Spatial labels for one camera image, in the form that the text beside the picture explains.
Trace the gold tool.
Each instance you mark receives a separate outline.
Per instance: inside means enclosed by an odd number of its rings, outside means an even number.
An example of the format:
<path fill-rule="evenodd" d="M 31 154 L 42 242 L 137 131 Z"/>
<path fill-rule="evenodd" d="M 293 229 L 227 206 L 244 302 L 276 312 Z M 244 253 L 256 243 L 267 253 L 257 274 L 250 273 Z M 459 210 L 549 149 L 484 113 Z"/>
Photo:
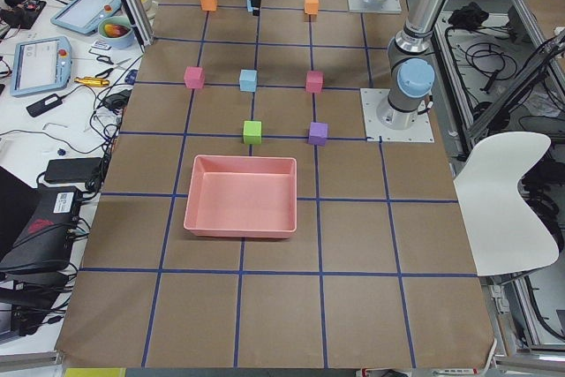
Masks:
<path fill-rule="evenodd" d="M 75 78 L 74 82 L 88 87 L 108 87 L 110 84 L 108 79 L 96 77 Z"/>

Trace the purple foam block left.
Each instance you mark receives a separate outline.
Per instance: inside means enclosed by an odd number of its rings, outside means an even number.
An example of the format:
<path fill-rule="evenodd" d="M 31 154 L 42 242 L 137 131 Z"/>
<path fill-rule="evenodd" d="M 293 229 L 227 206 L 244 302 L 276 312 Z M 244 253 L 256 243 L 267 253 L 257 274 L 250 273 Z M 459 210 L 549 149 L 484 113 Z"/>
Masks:
<path fill-rule="evenodd" d="M 313 146 L 325 146 L 328 141 L 328 124 L 311 122 L 307 143 Z"/>

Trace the pink foam block far left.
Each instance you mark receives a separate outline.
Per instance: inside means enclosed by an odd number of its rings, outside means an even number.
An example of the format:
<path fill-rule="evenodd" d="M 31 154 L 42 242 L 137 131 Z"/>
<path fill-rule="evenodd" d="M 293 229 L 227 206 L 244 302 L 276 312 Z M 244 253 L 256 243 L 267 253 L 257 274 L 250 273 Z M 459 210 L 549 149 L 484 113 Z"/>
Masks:
<path fill-rule="evenodd" d="M 188 66 L 185 69 L 184 82 L 189 89 L 201 89 L 205 84 L 205 72 L 202 67 Z"/>

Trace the blue teach pendant near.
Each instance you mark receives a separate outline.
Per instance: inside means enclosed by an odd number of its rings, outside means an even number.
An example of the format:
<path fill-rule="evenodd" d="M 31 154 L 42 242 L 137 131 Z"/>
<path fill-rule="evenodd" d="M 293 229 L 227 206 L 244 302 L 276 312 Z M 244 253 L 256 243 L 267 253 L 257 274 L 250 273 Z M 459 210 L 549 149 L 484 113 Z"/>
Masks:
<path fill-rule="evenodd" d="M 71 77 L 71 54 L 72 46 L 64 36 L 18 43 L 11 95 L 22 97 L 65 88 Z"/>

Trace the pink foam block near left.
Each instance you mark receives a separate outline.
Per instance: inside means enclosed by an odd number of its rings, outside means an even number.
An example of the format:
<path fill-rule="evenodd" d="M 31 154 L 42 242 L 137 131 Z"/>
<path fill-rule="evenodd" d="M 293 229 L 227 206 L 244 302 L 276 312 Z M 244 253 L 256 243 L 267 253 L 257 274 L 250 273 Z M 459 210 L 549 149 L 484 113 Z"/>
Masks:
<path fill-rule="evenodd" d="M 323 89 L 324 74 L 321 71 L 309 71 L 305 79 L 305 91 L 310 94 L 319 94 Z"/>

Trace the pink foam block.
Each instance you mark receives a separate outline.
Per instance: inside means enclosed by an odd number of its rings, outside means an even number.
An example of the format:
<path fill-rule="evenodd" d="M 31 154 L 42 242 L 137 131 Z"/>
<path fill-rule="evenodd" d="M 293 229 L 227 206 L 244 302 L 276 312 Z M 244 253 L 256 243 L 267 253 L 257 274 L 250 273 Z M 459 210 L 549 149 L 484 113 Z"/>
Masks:
<path fill-rule="evenodd" d="M 184 82 L 189 89 L 201 89 L 205 84 L 205 72 L 202 67 L 188 66 L 185 69 Z"/>
<path fill-rule="evenodd" d="M 321 71 L 309 71 L 305 79 L 305 91 L 310 94 L 319 94 L 323 89 L 324 74 Z"/>

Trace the orange foam block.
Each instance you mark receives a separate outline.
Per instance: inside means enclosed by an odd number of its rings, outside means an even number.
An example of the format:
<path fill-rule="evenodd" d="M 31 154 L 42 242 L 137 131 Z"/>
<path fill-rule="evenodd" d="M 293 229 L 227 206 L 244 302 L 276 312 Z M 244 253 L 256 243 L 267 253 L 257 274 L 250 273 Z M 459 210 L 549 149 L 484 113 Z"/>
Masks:
<path fill-rule="evenodd" d="M 203 11 L 216 11 L 218 0 L 200 0 L 200 7 Z"/>
<path fill-rule="evenodd" d="M 320 0 L 304 0 L 304 12 L 308 16 L 315 16 L 319 13 Z"/>

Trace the blue teach pendant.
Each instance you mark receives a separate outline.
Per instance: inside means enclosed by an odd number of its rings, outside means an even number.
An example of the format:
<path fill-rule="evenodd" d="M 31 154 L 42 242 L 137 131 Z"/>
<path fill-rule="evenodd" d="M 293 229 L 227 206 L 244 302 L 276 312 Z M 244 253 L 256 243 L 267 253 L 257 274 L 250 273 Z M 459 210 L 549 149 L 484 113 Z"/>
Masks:
<path fill-rule="evenodd" d="M 106 18 L 116 14 L 121 0 L 72 0 L 50 22 L 79 34 L 91 34 Z"/>
<path fill-rule="evenodd" d="M 22 97 L 65 88 L 71 77 L 71 54 L 72 46 L 64 36 L 18 43 L 11 95 Z"/>

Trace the green foam block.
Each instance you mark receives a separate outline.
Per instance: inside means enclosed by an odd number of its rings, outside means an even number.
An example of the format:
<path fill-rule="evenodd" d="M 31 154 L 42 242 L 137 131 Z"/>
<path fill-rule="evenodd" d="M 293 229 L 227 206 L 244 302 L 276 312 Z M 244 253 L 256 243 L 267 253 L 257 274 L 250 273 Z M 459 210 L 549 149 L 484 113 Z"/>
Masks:
<path fill-rule="evenodd" d="M 245 120 L 243 125 L 243 142 L 246 145 L 259 145 L 262 142 L 262 122 Z"/>

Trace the blue teach pendant far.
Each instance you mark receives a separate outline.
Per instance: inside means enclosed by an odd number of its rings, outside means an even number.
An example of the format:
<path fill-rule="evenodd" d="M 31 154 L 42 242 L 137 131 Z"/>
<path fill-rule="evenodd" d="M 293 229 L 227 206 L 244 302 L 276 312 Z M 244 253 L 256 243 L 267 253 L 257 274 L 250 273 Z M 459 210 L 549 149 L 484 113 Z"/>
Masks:
<path fill-rule="evenodd" d="M 72 0 L 50 22 L 79 34 L 91 34 L 106 18 L 116 14 L 121 0 Z"/>

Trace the white chair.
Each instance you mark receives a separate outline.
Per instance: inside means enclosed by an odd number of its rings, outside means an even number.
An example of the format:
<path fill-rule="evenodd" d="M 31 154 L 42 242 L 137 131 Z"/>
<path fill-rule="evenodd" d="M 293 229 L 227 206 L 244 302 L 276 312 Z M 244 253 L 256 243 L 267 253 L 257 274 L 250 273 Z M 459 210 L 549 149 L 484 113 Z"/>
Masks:
<path fill-rule="evenodd" d="M 520 192 L 521 178 L 550 146 L 545 134 L 504 132 L 481 140 L 454 180 L 479 276 L 552 265 L 559 252 Z"/>

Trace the black power adapter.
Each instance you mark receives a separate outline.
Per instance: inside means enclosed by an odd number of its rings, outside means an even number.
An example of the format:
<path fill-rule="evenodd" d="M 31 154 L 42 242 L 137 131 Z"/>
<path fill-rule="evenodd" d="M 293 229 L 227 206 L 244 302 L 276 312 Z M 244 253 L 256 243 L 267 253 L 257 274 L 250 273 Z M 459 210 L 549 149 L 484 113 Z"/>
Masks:
<path fill-rule="evenodd" d="M 63 103 L 63 96 L 59 94 L 50 94 L 37 102 L 26 107 L 26 111 L 30 117 L 38 117 Z"/>

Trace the orange foam block far right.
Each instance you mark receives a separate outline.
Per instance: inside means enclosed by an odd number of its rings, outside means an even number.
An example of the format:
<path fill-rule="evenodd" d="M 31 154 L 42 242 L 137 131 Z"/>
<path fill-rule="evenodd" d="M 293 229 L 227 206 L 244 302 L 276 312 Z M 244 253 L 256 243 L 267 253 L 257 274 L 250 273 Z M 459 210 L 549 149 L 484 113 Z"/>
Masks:
<path fill-rule="evenodd" d="M 218 0 L 200 0 L 200 7 L 203 11 L 216 11 Z"/>

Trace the orange foam block near right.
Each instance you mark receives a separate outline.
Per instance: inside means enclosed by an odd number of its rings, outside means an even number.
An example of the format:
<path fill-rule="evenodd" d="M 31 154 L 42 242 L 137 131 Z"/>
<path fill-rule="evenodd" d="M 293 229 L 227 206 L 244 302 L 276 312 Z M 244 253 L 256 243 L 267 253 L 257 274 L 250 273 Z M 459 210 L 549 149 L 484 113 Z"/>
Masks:
<path fill-rule="evenodd" d="M 304 12 L 308 16 L 315 16 L 319 13 L 320 0 L 304 0 Z"/>

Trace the blue bowl with fruit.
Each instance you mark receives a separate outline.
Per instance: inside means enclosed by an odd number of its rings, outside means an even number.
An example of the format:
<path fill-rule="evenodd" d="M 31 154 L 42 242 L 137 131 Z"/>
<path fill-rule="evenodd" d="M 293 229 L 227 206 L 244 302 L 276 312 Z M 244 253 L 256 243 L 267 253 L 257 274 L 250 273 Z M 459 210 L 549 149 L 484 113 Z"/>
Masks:
<path fill-rule="evenodd" d="M 100 38 L 113 49 L 129 48 L 135 39 L 132 25 L 126 16 L 112 16 L 98 26 Z"/>

